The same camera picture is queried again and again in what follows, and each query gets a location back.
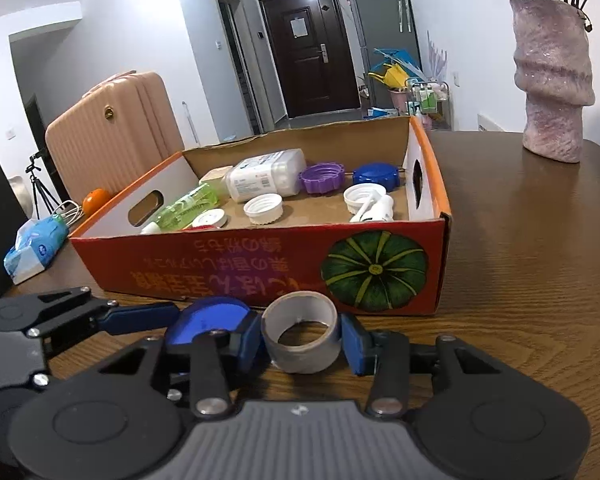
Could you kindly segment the pink suitcase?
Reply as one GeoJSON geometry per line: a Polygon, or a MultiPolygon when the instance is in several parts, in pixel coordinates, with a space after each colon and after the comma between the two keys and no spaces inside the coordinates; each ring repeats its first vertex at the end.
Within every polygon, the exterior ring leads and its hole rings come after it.
{"type": "Polygon", "coordinates": [[[129,70],[88,90],[46,129],[50,156],[70,198],[114,195],[184,150],[162,78],[129,70]]]}

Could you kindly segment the white jar lid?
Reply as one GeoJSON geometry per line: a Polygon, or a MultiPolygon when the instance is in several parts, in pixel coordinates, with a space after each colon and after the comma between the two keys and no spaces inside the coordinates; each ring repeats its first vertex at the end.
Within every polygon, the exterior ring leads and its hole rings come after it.
{"type": "Polygon", "coordinates": [[[209,209],[197,216],[190,227],[197,228],[222,228],[227,224],[228,217],[222,208],[209,209]]]}

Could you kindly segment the green liquid bottle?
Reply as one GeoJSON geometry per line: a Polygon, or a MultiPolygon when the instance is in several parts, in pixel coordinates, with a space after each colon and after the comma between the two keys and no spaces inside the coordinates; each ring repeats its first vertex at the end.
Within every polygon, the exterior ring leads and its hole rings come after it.
{"type": "Polygon", "coordinates": [[[164,206],[158,214],[140,230],[142,234],[159,234],[187,228],[204,212],[214,209],[220,203],[215,190],[203,183],[180,197],[173,204],[164,206]]]}

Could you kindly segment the pink textured vase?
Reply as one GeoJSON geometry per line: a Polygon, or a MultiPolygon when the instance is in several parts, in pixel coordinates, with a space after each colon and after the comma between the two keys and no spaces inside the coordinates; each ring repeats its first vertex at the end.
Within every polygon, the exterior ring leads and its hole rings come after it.
{"type": "Polygon", "coordinates": [[[558,0],[512,0],[516,86],[526,94],[522,145],[542,157],[577,164],[583,109],[595,103],[584,15],[558,0]]]}

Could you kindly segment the blue tissue pack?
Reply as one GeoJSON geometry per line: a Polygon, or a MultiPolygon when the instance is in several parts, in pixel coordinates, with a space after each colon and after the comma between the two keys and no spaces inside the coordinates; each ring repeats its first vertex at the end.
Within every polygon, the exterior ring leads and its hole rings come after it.
{"type": "Polygon", "coordinates": [[[23,224],[4,258],[4,268],[12,284],[19,285],[44,272],[67,236],[68,226],[58,214],[42,220],[29,219],[23,224]]]}

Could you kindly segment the white ribbed cap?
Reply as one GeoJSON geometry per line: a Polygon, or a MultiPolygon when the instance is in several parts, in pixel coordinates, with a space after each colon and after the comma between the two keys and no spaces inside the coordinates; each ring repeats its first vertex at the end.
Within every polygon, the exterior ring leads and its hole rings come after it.
{"type": "Polygon", "coordinates": [[[265,226],[283,217],[283,197],[277,193],[262,194],[248,200],[244,213],[252,224],[265,226]]]}
{"type": "Polygon", "coordinates": [[[365,182],[349,186],[342,196],[350,214],[357,214],[368,200],[372,204],[386,194],[387,190],[382,185],[365,182]]]}

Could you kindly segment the purple plastic lid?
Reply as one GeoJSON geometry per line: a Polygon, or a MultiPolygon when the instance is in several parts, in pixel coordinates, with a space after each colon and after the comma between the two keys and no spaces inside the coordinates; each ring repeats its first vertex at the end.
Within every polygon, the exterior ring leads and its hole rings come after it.
{"type": "Polygon", "coordinates": [[[338,191],[346,172],[339,162],[319,162],[299,174],[302,188],[310,195],[325,195],[338,191]]]}

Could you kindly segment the grey refrigerator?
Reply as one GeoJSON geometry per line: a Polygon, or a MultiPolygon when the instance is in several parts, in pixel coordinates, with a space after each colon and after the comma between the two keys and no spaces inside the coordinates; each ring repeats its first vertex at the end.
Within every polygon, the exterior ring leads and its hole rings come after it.
{"type": "Polygon", "coordinates": [[[350,0],[350,7],[370,104],[390,107],[388,89],[368,73],[380,74],[384,69],[385,58],[378,49],[405,51],[408,62],[422,66],[411,0],[350,0]]]}

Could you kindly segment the orange fruit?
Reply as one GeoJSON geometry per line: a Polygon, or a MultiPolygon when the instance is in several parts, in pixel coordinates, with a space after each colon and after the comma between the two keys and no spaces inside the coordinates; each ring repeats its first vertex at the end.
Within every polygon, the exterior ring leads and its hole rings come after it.
{"type": "Polygon", "coordinates": [[[104,188],[95,188],[82,200],[82,210],[85,217],[91,217],[96,211],[106,205],[112,199],[110,192],[104,188]]]}

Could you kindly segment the blue plastic lid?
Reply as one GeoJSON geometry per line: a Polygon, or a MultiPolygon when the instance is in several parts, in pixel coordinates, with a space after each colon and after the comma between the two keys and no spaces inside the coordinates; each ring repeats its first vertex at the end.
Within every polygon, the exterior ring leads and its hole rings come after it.
{"type": "Polygon", "coordinates": [[[352,172],[352,183],[375,183],[383,186],[387,192],[400,186],[400,171],[397,166],[386,162],[371,162],[359,166],[352,172]]]}

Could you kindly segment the yellow watering can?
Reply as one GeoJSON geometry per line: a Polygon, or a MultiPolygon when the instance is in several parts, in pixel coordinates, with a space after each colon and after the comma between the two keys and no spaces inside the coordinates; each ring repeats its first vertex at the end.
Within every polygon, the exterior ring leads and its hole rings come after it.
{"type": "Polygon", "coordinates": [[[382,64],[379,72],[369,72],[368,76],[390,90],[399,91],[408,87],[407,72],[399,64],[382,64]]]}

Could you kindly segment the blue round lid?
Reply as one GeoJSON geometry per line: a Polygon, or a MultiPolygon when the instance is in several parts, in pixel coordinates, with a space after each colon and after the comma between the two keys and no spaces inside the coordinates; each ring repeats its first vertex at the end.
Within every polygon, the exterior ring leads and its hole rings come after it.
{"type": "Polygon", "coordinates": [[[223,296],[212,296],[194,301],[185,308],[176,322],[164,334],[168,346],[190,344],[193,339],[210,330],[236,330],[251,312],[242,301],[223,296]]]}

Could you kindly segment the white pill bottle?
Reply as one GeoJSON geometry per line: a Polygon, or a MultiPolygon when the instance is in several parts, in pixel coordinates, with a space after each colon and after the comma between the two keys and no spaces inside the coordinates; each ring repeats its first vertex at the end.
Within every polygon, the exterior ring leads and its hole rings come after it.
{"type": "Polygon", "coordinates": [[[393,220],[393,206],[394,200],[390,195],[368,196],[350,222],[390,222],[393,220]]]}

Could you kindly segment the dark entrance door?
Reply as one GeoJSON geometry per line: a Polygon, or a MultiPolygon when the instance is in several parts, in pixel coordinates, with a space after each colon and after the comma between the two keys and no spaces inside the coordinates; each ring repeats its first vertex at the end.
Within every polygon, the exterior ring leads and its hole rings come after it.
{"type": "Polygon", "coordinates": [[[287,115],[360,106],[339,0],[260,0],[287,115]]]}

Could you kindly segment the clear tape roll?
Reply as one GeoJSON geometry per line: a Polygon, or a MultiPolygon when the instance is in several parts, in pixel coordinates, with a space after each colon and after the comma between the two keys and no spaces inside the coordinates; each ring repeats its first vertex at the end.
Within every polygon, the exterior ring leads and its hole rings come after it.
{"type": "Polygon", "coordinates": [[[262,313],[261,334],[272,363],[287,374],[321,373],[341,351],[336,306],[310,290],[274,300],[262,313]]]}

